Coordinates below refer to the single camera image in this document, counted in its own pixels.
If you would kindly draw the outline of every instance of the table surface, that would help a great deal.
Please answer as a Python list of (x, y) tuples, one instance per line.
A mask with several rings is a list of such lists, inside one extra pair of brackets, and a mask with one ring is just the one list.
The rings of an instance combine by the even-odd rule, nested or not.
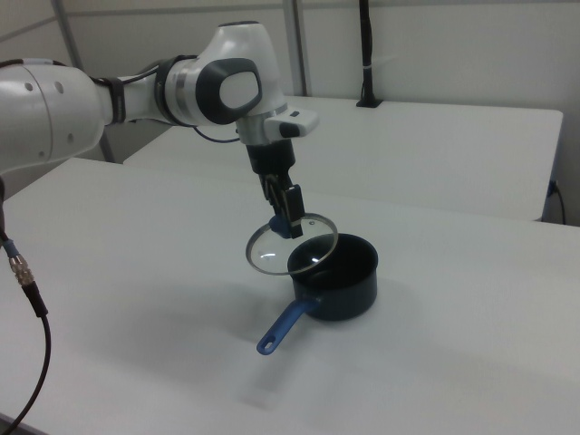
[[(320, 126), (294, 140), (291, 176), (306, 191), (535, 220), (546, 201), (562, 113), (533, 109), (288, 97)], [(220, 139), (235, 126), (202, 129)], [(252, 182), (246, 149), (175, 127), (125, 164)]]
[[(270, 214), (234, 183), (71, 159), (5, 204), (50, 311), (26, 423), (53, 434), (576, 434), (580, 229), (305, 193), (379, 253), (363, 316), (301, 318), (246, 262)], [(0, 411), (34, 388), (42, 326), (0, 274)]]

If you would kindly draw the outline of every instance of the pot handle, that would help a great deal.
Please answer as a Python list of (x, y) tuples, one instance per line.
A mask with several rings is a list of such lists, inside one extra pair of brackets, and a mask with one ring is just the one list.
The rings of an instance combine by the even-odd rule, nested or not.
[(269, 355), (276, 350), (282, 339), (296, 323), (303, 313), (314, 310), (320, 302), (315, 299), (301, 299), (292, 301), (268, 329), (262, 340), (257, 344), (257, 351)]

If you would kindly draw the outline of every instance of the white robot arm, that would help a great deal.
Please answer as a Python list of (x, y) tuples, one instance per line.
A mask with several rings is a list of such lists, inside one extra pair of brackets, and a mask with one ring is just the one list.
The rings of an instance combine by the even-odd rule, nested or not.
[(0, 63), (0, 174), (75, 156), (105, 125), (152, 119), (186, 127), (235, 122), (275, 213), (301, 235), (300, 188), (288, 177), (291, 138), (318, 124), (289, 108), (263, 25), (222, 24), (204, 52), (178, 56), (134, 77), (92, 79), (53, 61)]

